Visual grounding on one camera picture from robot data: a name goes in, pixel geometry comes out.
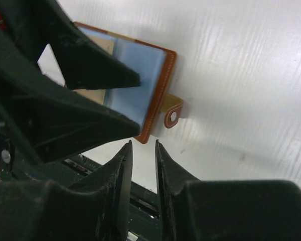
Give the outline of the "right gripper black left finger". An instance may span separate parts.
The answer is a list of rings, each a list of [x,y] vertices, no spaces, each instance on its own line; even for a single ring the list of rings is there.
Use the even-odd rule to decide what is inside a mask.
[[[0,240],[126,240],[132,143],[68,187],[0,181]]]

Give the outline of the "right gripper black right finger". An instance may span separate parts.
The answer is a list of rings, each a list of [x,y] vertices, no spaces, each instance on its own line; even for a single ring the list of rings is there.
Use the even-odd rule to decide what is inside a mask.
[[[301,189],[285,180],[202,181],[156,142],[163,240],[301,240]]]

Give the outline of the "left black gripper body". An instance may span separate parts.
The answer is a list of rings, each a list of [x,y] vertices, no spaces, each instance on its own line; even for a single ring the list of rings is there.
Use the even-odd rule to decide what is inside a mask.
[[[0,163],[1,153],[20,151],[31,164],[43,162],[37,146],[43,100],[41,1],[0,1]]]

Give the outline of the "brown leather card holder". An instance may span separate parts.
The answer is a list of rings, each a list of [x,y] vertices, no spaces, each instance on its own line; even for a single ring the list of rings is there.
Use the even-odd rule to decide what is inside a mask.
[[[78,94],[139,124],[140,133],[135,139],[142,144],[148,142],[160,112],[165,114],[164,125],[167,129],[178,123],[183,100],[167,93],[177,61],[175,51],[80,22],[74,24],[94,43],[140,77],[138,87],[77,89]]]

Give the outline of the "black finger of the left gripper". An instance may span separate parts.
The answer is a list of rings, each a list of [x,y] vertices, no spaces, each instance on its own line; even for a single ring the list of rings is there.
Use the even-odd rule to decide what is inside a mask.
[[[124,115],[43,75],[1,29],[0,122],[31,163],[66,159],[139,133]]]
[[[83,34],[57,1],[5,1],[5,23],[33,63],[50,45],[69,89],[140,85],[139,75]]]

